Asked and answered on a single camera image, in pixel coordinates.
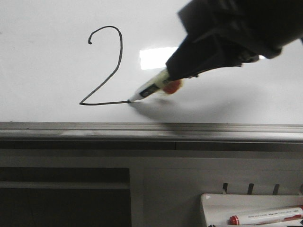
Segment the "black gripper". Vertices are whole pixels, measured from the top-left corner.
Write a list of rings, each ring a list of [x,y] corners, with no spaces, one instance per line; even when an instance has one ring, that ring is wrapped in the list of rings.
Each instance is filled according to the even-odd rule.
[[[301,0],[192,0],[178,16],[187,36],[166,62],[172,80],[240,67],[237,49],[275,58],[303,36]]]

